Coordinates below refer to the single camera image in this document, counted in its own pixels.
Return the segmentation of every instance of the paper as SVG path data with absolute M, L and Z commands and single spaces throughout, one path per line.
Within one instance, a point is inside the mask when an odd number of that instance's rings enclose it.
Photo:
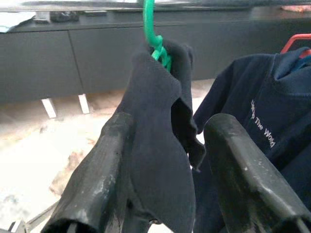
M 0 33 L 6 33 L 35 16 L 35 12 L 0 12 Z

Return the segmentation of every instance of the clothes hanger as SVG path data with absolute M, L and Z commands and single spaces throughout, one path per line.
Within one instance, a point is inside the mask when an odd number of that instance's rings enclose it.
M 154 32 L 154 3 L 155 0 L 145 0 L 143 8 L 143 23 L 144 32 L 147 42 L 155 50 L 152 53 L 152 57 L 157 61 L 161 59 L 162 65 L 171 71 L 172 59 L 167 54 L 166 49 L 163 47 L 163 37 L 156 35 Z
M 292 44 L 296 40 L 311 40 L 311 34 L 296 34 L 296 35 L 293 35 L 289 39 L 289 41 L 286 43 L 286 45 L 284 46 L 284 48 L 282 49 L 281 53 L 286 53 L 288 51 L 288 49 L 292 46 Z M 304 58 L 304 57 L 306 57 L 308 55 L 311 55 L 311 50 L 304 51 L 300 55 L 300 58 Z
M 311 34 L 293 35 L 284 46 L 281 53 L 286 53 L 296 40 L 311 40 Z M 299 57 L 301 59 L 296 63 L 293 71 L 299 70 L 301 67 L 311 62 L 311 50 L 304 51 Z

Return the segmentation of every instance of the white lettering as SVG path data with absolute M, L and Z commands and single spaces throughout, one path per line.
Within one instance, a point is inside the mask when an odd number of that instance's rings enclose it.
M 269 137 L 270 134 L 271 134 L 271 133 L 270 133 L 269 130 L 267 130 L 267 128 L 266 128 L 263 135 L 265 135 L 266 137 Z
M 254 119 L 254 123 L 257 125 L 257 127 L 260 130 L 263 130 L 263 125 L 261 124 L 260 119 L 255 116 L 255 102 L 254 102 L 254 100 L 251 101 L 251 111 L 252 111 L 251 119 Z M 274 141 L 274 138 L 273 138 L 271 132 L 267 128 L 265 128 L 263 135 L 267 137 L 267 139 L 270 143 L 270 148 L 272 148 L 276 143 Z

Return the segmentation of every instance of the white cabinet leg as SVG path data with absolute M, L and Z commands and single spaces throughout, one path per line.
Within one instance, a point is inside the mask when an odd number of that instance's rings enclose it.
M 88 108 L 88 104 L 87 104 L 86 95 L 85 94 L 79 95 L 79 101 L 80 101 L 82 112 L 84 114 L 88 114 L 89 108 Z
M 47 111 L 49 118 L 55 118 L 56 117 L 56 111 L 54 104 L 52 102 L 51 98 L 42 99 L 43 106 L 45 108 L 45 111 Z

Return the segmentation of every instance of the red hanger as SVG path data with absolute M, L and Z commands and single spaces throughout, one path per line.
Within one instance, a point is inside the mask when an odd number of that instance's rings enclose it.
M 297 34 L 297 35 L 293 35 L 289 39 L 289 41 L 286 43 L 286 45 L 284 46 L 284 48 L 282 49 L 281 53 L 286 53 L 288 51 L 288 49 L 292 46 L 292 44 L 296 40 L 311 40 L 311 34 Z M 304 57 L 309 56 L 309 55 L 311 55 L 311 50 L 306 50 L 306 51 L 304 51 L 300 55 L 300 58 L 304 58 Z

